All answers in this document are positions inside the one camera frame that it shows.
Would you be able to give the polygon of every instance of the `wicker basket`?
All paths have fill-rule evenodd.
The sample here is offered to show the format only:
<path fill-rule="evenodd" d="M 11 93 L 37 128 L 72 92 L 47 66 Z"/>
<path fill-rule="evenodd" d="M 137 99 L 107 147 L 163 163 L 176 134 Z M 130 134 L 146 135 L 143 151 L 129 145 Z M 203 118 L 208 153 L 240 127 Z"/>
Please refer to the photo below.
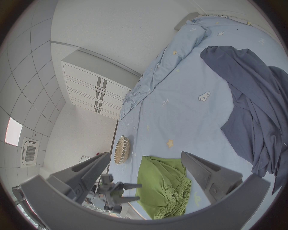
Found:
<path fill-rule="evenodd" d="M 129 139 L 124 135 L 122 135 L 119 141 L 117 142 L 115 149 L 115 155 L 114 155 L 115 164 L 122 164 L 127 160 L 129 155 L 129 148 L 130 148 Z"/>

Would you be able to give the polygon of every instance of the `green fabric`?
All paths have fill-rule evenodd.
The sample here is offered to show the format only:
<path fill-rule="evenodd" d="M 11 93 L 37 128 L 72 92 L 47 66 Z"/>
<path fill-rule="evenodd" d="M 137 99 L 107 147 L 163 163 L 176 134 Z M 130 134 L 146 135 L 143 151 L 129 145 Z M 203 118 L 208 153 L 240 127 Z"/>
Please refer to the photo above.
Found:
<path fill-rule="evenodd" d="M 180 216 L 191 191 L 191 180 L 186 177 L 186 168 L 181 159 L 165 159 L 143 156 L 138 172 L 137 202 L 152 219 Z"/>

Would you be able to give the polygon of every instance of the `star print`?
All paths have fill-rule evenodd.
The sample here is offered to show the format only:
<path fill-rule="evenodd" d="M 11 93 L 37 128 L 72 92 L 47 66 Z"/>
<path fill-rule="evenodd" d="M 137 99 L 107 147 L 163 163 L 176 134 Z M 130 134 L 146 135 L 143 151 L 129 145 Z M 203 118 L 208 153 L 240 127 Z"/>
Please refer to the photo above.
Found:
<path fill-rule="evenodd" d="M 170 140 L 167 142 L 167 145 L 169 146 L 169 148 L 171 148 L 173 146 L 173 140 Z"/>

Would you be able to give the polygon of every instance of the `smoke detector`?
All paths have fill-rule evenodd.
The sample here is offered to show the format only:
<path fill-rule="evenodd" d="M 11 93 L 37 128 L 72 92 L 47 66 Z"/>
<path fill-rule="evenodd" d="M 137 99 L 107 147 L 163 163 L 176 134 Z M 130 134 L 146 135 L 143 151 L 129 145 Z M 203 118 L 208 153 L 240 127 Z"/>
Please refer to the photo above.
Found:
<path fill-rule="evenodd" d="M 30 167 L 33 165 L 36 165 L 37 162 L 37 156 L 38 156 L 38 149 L 39 149 L 39 141 L 35 141 L 32 139 L 29 139 L 27 137 L 24 137 L 23 144 L 22 144 L 22 150 L 20 154 L 20 167 Z"/>

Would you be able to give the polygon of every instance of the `bed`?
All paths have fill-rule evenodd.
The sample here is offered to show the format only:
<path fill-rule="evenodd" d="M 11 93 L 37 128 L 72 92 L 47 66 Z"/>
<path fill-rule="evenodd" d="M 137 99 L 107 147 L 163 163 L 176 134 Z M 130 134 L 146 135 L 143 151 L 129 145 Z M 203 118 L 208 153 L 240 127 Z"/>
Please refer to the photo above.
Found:
<path fill-rule="evenodd" d="M 234 105 L 227 82 L 200 57 L 208 46 L 248 48 L 266 65 L 288 72 L 283 48 L 251 22 L 245 24 L 220 16 L 188 21 L 124 99 L 111 159 L 122 135 L 129 138 L 130 151 L 125 163 L 110 163 L 109 173 L 115 182 L 136 183 L 142 156 L 181 158 L 182 151 L 239 172 L 243 181 L 249 177 L 252 164 L 235 153 L 220 129 Z M 187 177 L 192 180 L 192 189 L 186 213 L 209 206 L 189 172 Z M 267 173 L 264 179 L 271 182 L 271 187 L 257 211 L 260 216 L 277 194 L 271 195 L 274 175 Z M 135 192 L 136 189 L 125 191 L 124 196 L 134 196 Z M 137 202 L 131 205 L 150 219 Z"/>

